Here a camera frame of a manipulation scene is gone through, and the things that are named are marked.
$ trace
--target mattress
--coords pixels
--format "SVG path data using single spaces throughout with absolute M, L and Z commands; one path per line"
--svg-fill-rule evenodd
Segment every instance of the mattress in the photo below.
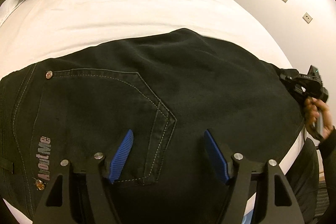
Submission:
M 260 60 L 292 68 L 266 29 L 234 0 L 6 0 L 0 7 L 0 79 L 47 58 L 180 28 L 230 41 Z M 280 163 L 284 173 L 302 146 L 301 132 Z M 17 211 L 14 215 L 20 223 L 31 223 Z

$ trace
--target metal screw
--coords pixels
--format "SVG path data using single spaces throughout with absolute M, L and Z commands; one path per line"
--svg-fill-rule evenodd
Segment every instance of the metal screw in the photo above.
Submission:
M 50 79 L 53 76 L 53 72 L 51 70 L 47 71 L 47 74 L 45 75 L 45 78 Z
M 277 162 L 275 160 L 269 160 L 268 163 L 272 166 L 276 166 Z
M 44 190 L 44 188 L 45 188 L 45 185 L 44 185 L 43 181 L 39 180 L 39 179 L 37 179 L 35 181 L 35 185 L 36 185 L 37 189 L 39 189 L 39 190 Z
M 62 160 L 61 161 L 61 165 L 62 166 L 67 166 L 69 164 L 69 161 L 68 160 Z
M 95 153 L 94 158 L 96 160 L 100 160 L 104 157 L 104 154 L 102 152 Z
M 243 158 L 243 155 L 241 153 L 235 153 L 233 156 L 236 160 L 241 160 Z

